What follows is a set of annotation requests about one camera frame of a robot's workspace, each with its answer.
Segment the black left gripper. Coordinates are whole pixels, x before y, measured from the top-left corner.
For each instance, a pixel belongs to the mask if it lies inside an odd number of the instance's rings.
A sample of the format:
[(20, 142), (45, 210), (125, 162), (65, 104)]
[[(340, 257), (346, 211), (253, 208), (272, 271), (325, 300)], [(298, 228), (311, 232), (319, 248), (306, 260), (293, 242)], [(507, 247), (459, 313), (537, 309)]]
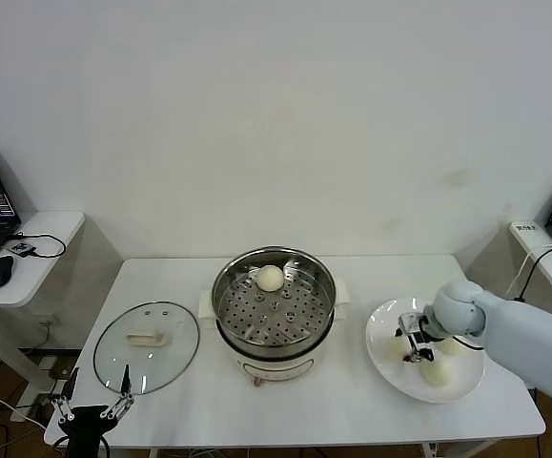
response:
[(121, 420), (134, 403), (130, 365), (125, 365), (118, 398), (110, 407), (98, 405), (71, 408), (70, 401), (77, 375), (78, 368), (75, 367), (68, 380), (63, 384), (61, 393), (51, 398), (51, 404), (59, 413), (60, 428), (64, 432), (108, 432), (110, 420)]

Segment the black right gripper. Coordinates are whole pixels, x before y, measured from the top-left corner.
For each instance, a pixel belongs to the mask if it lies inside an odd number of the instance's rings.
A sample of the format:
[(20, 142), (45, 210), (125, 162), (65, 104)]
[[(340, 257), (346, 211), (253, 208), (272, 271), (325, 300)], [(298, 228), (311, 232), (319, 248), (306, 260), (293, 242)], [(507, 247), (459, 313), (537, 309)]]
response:
[(403, 348), (402, 360), (405, 363), (433, 362), (435, 360), (433, 352), (435, 340), (423, 330), (425, 324), (427, 324), (425, 317), (409, 319), (409, 336), (413, 343), (412, 346)]

